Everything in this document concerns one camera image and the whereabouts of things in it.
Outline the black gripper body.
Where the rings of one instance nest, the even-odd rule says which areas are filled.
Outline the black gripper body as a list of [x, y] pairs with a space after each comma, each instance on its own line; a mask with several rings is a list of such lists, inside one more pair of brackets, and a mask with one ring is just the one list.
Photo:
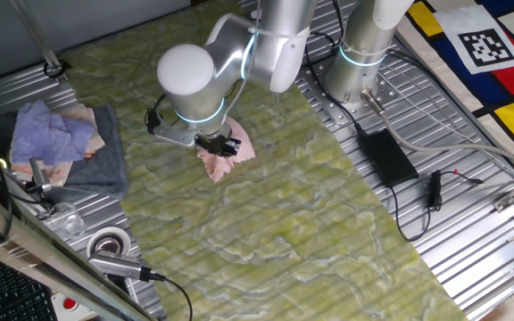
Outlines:
[[195, 143], [204, 148], [208, 153], [214, 154], [214, 153], [224, 153], [228, 154], [229, 151], [232, 150], [239, 150], [241, 141], [238, 139], [235, 139], [231, 136], [216, 136], [212, 139], [206, 139], [202, 138], [200, 136], [197, 136], [195, 138]]

